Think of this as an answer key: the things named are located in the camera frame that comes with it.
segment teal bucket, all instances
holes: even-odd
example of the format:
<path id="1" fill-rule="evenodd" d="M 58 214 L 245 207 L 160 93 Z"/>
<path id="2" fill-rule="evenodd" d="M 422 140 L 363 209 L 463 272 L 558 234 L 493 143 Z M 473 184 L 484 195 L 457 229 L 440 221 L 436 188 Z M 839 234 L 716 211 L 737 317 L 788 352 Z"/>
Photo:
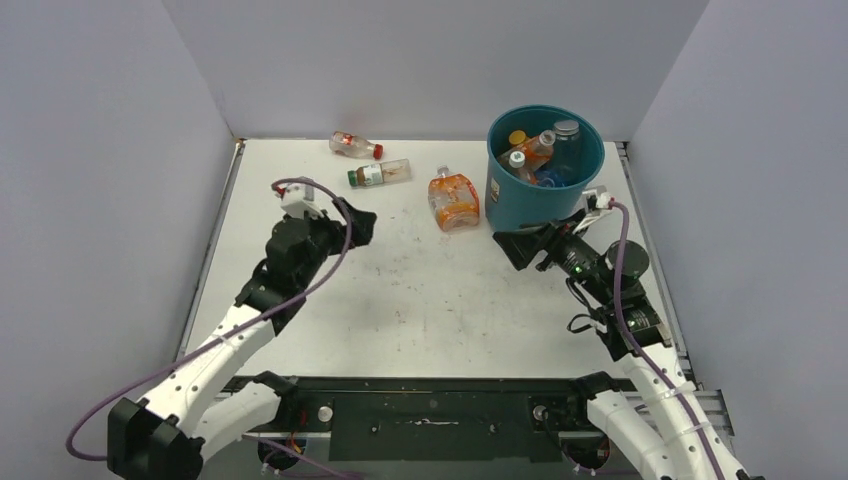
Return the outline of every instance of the teal bucket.
<path id="1" fill-rule="evenodd" d="M 553 129 L 554 123 L 560 120 L 577 121 L 581 132 L 579 157 L 571 159 L 565 166 L 551 165 L 553 168 L 567 167 L 569 171 L 575 172 L 567 186 L 531 185 L 514 177 L 498 163 L 498 155 L 510 148 L 510 133 L 523 130 L 528 137 L 533 137 Z M 568 217 L 580 200 L 580 193 L 604 164 L 604 144 L 595 128 L 568 110 L 548 105 L 527 105 L 504 113 L 489 129 L 486 144 L 489 150 L 486 218 L 496 232 Z"/>

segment white wall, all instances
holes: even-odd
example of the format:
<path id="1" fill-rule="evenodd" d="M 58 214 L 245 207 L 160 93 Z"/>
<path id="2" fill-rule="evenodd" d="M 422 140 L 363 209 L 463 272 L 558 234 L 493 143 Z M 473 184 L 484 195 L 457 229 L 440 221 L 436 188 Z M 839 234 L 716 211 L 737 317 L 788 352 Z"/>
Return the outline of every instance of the white wall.
<path id="1" fill-rule="evenodd" d="M 630 149 L 693 368 L 769 480 L 846 476 L 846 24 L 712 0 Z"/>
<path id="2" fill-rule="evenodd" d="M 628 140 L 707 0 L 164 3 L 237 135 L 482 138 L 550 103 Z"/>
<path id="3" fill-rule="evenodd" d="M 233 143 L 158 0 L 2 2 L 0 72 L 0 478 L 114 478 L 64 437 L 173 358 Z"/>

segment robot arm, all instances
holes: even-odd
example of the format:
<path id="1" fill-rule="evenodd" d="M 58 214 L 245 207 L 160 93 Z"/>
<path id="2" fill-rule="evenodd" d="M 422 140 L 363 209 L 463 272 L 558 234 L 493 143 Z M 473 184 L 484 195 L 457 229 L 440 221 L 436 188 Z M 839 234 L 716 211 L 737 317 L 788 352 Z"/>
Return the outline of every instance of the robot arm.
<path id="1" fill-rule="evenodd" d="M 109 412 L 107 466 L 115 474 L 128 480 L 197 478 L 204 461 L 221 448 L 288 413 L 296 385 L 269 372 L 209 408 L 247 359 L 282 331 L 305 299 L 265 321 L 245 325 L 300 296 L 327 257 L 338 255 L 344 246 L 346 227 L 312 204 L 311 187 L 274 187 L 286 215 L 272 230 L 266 258 L 198 348 L 214 346 L 171 372 L 137 402 L 123 398 Z M 367 245 L 377 216 L 354 209 L 344 199 L 334 204 L 349 217 L 349 248 Z"/>
<path id="2" fill-rule="evenodd" d="M 613 361 L 642 395 L 658 433 L 629 406 L 606 373 L 582 379 L 586 413 L 589 421 L 621 448 L 643 478 L 748 479 L 742 465 L 721 443 L 707 420 L 693 394 L 694 384 L 683 376 L 671 335 L 638 280 L 649 266 L 647 252 L 630 241 L 625 244 L 620 290 L 628 332 L 621 330 L 613 290 L 613 265 L 619 242 L 601 255 L 581 238 L 586 219 L 601 217 L 592 212 L 592 207 L 606 207 L 610 200 L 604 193 L 589 208 L 565 220 L 514 232 L 497 232 L 493 238 L 518 270 L 529 266 L 538 253 L 545 252 L 546 257 L 536 265 L 537 270 L 559 266 L 568 275 L 571 288 L 579 285 L 600 304 L 599 308 L 590 308 L 591 323 Z M 661 369 L 665 378 L 657 375 L 646 357 Z"/>

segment yellow bottle cap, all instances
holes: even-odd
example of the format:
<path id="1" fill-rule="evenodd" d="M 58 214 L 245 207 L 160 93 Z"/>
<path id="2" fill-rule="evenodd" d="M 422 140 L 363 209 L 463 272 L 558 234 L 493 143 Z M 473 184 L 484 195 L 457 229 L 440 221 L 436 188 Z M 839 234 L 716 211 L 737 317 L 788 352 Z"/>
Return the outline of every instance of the yellow bottle cap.
<path id="1" fill-rule="evenodd" d="M 524 130 L 516 130 L 509 134 L 510 145 L 520 145 L 525 140 L 527 140 L 527 134 L 524 133 Z"/>

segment clear plastic bottle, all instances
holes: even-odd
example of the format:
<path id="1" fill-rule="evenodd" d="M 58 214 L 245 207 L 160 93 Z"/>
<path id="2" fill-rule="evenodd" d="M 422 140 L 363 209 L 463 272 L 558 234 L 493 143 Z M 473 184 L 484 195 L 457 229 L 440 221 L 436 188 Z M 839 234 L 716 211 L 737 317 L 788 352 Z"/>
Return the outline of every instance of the clear plastic bottle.
<path id="1" fill-rule="evenodd" d="M 373 187 L 383 183 L 402 182 L 411 177 L 412 167 L 409 165 L 409 160 L 405 158 L 372 163 L 347 172 L 347 180 L 351 187 Z"/>
<path id="2" fill-rule="evenodd" d="M 551 161 L 554 170 L 568 183 L 580 180 L 580 124 L 575 120 L 560 120 L 554 124 L 556 143 Z"/>
<path id="3" fill-rule="evenodd" d="M 501 165 L 506 166 L 509 164 L 509 157 L 513 152 L 521 152 L 526 159 L 527 168 L 531 172 L 535 172 L 551 159 L 551 156 L 554 154 L 555 141 L 556 135 L 554 135 L 554 132 L 545 130 L 539 135 L 525 140 L 521 145 L 507 150 L 503 155 L 498 157 L 498 161 Z"/>
<path id="4" fill-rule="evenodd" d="M 524 180 L 531 185 L 536 185 L 536 175 L 527 168 L 527 161 L 524 153 L 512 152 L 509 154 L 509 166 L 507 167 L 507 170 L 509 170 L 509 173 L 515 175 L 517 178 Z"/>
<path id="5" fill-rule="evenodd" d="M 461 173 L 452 173 L 447 165 L 438 169 L 430 180 L 427 197 L 436 223 L 445 232 L 470 227 L 480 222 L 480 200 L 471 180 Z"/>
<path id="6" fill-rule="evenodd" d="M 371 143 L 362 137 L 345 132 L 333 133 L 330 137 L 330 150 L 353 158 L 374 157 L 379 160 L 383 156 L 383 146 L 379 143 Z"/>

